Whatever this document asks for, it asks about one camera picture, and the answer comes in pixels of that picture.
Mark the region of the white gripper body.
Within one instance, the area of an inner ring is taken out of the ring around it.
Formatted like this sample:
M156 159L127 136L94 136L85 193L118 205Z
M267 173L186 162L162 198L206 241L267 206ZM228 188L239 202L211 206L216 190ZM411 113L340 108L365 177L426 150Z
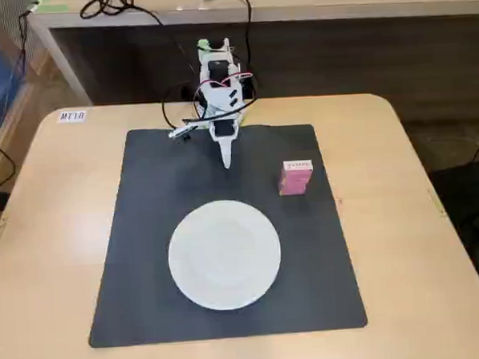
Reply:
M209 134L217 143L236 140L238 130L239 125L236 120L222 119L209 122Z

